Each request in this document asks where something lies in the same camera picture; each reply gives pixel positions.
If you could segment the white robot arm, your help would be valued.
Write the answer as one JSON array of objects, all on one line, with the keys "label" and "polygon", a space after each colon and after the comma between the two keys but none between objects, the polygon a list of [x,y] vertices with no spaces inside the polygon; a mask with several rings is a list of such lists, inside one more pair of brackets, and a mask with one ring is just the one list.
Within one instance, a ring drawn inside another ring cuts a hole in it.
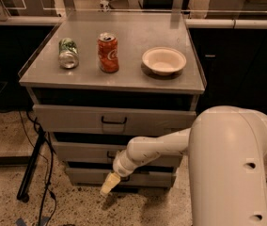
[{"label": "white robot arm", "polygon": [[189,129],[134,137],[101,188],[162,155],[188,154],[193,226],[267,226],[267,115],[235,106],[203,111]]}]

